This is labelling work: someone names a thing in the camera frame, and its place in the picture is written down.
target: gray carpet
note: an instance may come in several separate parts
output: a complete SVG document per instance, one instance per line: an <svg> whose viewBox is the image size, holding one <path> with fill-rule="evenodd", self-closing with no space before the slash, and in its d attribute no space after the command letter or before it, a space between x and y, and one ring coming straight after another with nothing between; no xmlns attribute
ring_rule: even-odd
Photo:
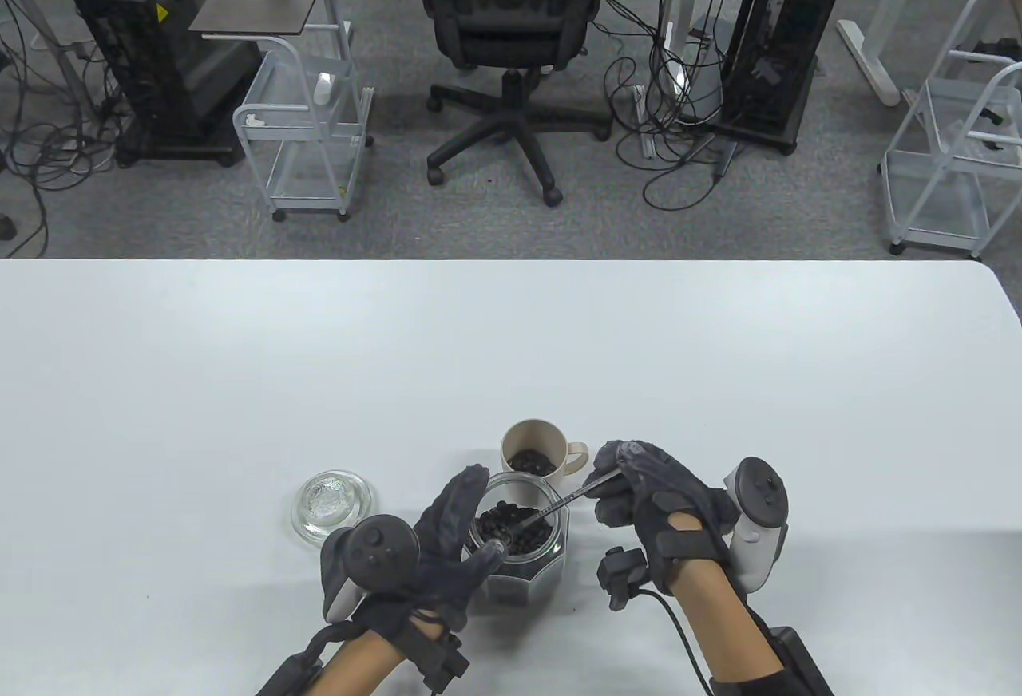
<svg viewBox="0 0 1022 696"><path fill-rule="evenodd" d="M622 0L652 20L655 0ZM727 0L734 12L738 0ZM885 54L897 79L928 67L964 0L912 0ZM69 0L40 0L66 39L86 38ZM839 0L835 18L865 26L877 0ZM551 258L551 259L889 259L883 235L876 164L905 107L884 108L872 94L833 28L819 54L826 75L814 82L796 155L748 149L718 189L686 214L658 214L640 195L646 179L614 155L614 142L588 135L544 135L542 141L565 195L544 206L539 186L516 145L483 144L445 168L447 185L425 182L425 156L471 117L425 111L430 82L499 89L499 72L459 76L435 48L421 0L343 0L355 21L354 50L364 81L376 88L368 152L353 219L329 214L270 221L248 170L204 163L142 163L97 174L80 188L46 199L48 257L88 258ZM621 26L609 9L599 21ZM11 26L2 26L11 38ZM631 39L625 42L638 42ZM589 54L545 80L537 98L601 102L604 69L640 44L615 43L591 29ZM40 72L49 57L32 53ZM0 76L0 105L12 107L13 82ZM30 98L30 120L67 120L52 97ZM622 151L638 158L638 144ZM694 166L663 178L651 197L679 204L710 184ZM0 212L21 230L38 219L29 189L0 175ZM1022 226L1011 221L986 251L1010 296L1022 305ZM37 246L21 253L35 256ZM901 262L958 258L909 249Z"/></svg>

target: hand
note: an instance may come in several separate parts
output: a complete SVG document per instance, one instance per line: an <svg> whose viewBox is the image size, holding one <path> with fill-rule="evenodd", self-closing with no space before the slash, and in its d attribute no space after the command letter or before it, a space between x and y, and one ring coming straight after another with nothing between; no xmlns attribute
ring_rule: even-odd
<svg viewBox="0 0 1022 696"><path fill-rule="evenodd" d="M596 519L601 523L635 526L653 583L661 592L668 591L681 559L727 562L723 538L735 527L740 513L723 489L708 488L662 449L642 440L604 444L593 466L588 480L620 467L619 477L586 496L599 500ZM675 513L698 518L703 530L676 535L669 520Z"/></svg>
<svg viewBox="0 0 1022 696"><path fill-rule="evenodd" d="M490 470L478 464L451 478L415 524L419 565L412 584L400 596L369 596L355 620L370 621L384 613L394 618L401 615L392 607L397 604L405 608L405 617L415 615L426 624L438 617L437 621L454 632L464 629L469 599L504 559L497 543L476 550L467 560L461 559L469 525L489 480ZM369 625L381 631L373 623Z"/></svg>

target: chair base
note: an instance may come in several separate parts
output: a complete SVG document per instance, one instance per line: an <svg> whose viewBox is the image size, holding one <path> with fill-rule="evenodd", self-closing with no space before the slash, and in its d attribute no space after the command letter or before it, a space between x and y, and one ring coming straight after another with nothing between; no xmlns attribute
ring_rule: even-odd
<svg viewBox="0 0 1022 696"><path fill-rule="evenodd" d="M430 153L426 159L429 184L443 185L444 172L440 167L444 164L477 142L500 134L506 139L514 138L518 141L543 186L544 202L548 206L560 203L563 196L557 189L547 157L536 138L537 132L592 132L599 141L605 142L610 139L613 118L609 112L578 111L574 108L529 102L529 92L536 88L539 77L539 67L529 68L525 76L515 68L505 72L500 97L442 84L430 86L429 99L426 101L426 107L430 111L440 111L445 102L454 102L470 111L482 113L482 119Z"/></svg>

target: computer tower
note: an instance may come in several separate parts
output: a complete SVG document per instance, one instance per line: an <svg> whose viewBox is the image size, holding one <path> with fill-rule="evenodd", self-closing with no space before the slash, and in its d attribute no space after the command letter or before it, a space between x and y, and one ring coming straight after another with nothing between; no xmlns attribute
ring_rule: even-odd
<svg viewBox="0 0 1022 696"><path fill-rule="evenodd" d="M226 154L237 152L230 112L262 55L252 42L207 42L190 32L204 1L75 0L135 112L118 146L119 163L213 157L229 164Z"/></svg>
<svg viewBox="0 0 1022 696"><path fill-rule="evenodd" d="M793 149L834 2L753 0L725 80L721 126L727 133Z"/></svg>

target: white mug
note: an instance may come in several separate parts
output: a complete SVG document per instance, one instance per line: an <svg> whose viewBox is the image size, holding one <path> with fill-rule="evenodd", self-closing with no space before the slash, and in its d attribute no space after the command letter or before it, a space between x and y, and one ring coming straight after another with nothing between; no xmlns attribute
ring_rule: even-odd
<svg viewBox="0 0 1022 696"><path fill-rule="evenodd" d="M501 442L501 466L504 470L511 469L508 464L511 457L526 449L540 452L553 463L554 471L544 475L543 479L555 488L564 476L577 472L589 462L586 444L569 444L563 432L542 419L518 422L504 433ZM569 462L568 457L571 456L575 458Z"/></svg>

